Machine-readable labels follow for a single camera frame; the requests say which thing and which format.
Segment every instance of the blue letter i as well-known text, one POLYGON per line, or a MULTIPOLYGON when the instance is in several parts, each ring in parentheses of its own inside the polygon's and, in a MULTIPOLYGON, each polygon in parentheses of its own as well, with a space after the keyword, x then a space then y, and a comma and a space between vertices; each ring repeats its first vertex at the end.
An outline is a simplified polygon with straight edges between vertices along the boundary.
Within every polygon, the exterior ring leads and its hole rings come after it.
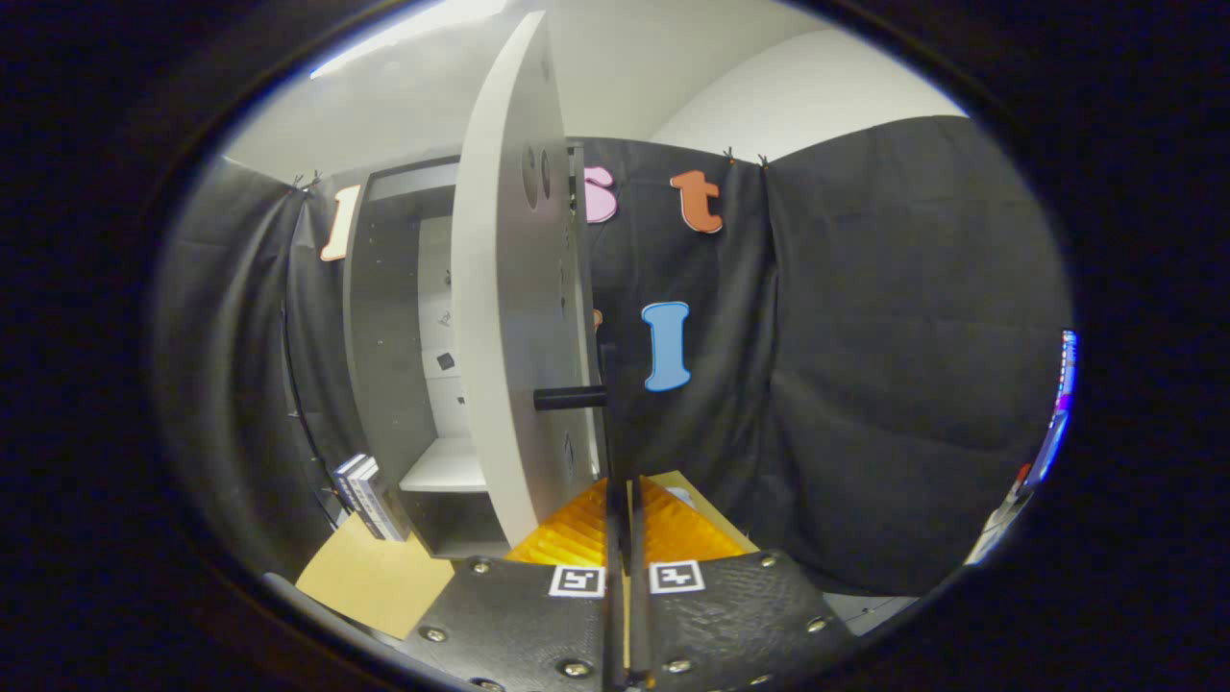
POLYGON ((649 392, 665 392, 688 385, 691 374, 684 368, 684 320, 688 302, 654 302, 641 310, 649 323, 653 344, 653 375, 645 381, 649 392))

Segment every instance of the white ceiling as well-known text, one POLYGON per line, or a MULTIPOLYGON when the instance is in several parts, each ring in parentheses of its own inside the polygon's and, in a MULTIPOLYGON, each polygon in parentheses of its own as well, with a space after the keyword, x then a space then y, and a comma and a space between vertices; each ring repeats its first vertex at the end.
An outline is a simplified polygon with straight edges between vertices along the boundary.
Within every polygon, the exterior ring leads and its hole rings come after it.
POLYGON ((772 0, 510 0, 487 20, 317 79, 305 73, 241 125, 225 154, 290 181, 455 146, 504 41, 539 9, 547 10, 566 132, 626 139, 649 139, 756 53, 831 26, 772 0))

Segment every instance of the screen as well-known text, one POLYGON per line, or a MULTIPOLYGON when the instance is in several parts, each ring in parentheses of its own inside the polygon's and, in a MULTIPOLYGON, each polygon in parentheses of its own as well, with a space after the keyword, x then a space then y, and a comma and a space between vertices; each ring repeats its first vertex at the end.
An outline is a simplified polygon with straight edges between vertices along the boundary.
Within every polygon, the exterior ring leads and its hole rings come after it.
POLYGON ((1059 392, 1055 395, 1055 411, 1050 415, 1050 427, 1047 429, 1047 438, 1038 450, 1038 458, 1033 461, 1033 468, 1026 477, 1021 489, 1032 488, 1047 477, 1050 471, 1050 462, 1059 451, 1059 442, 1063 440, 1064 430, 1068 428, 1068 413, 1071 402, 1073 382, 1076 376, 1076 333, 1064 329, 1063 354, 1059 361, 1059 392))

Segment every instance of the white curved panel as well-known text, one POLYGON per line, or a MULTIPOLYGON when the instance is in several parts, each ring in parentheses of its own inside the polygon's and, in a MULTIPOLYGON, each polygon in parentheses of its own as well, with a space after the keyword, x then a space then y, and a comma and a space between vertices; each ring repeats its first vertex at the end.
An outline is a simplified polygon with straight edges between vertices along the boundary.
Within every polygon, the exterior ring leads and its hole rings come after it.
POLYGON ((544 12, 534 12, 478 93, 453 211, 453 311, 466 409, 492 505, 513 546, 594 481, 585 413, 534 411, 535 390, 585 382, 567 176, 551 45, 544 12))

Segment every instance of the white wall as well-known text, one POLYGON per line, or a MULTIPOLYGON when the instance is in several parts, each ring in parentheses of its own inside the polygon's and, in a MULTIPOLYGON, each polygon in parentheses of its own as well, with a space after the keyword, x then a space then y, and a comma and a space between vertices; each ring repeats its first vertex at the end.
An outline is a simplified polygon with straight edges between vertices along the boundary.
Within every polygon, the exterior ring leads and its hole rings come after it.
POLYGON ((652 141, 770 160, 902 118, 966 113, 889 55, 841 29, 797 36, 736 65, 652 141))
POLYGON ((487 70, 539 9, 573 136, 648 139, 731 68, 829 26, 772 0, 512 0, 486 20, 402 41, 317 79, 300 75, 241 125, 225 154, 289 182, 460 146, 487 70))

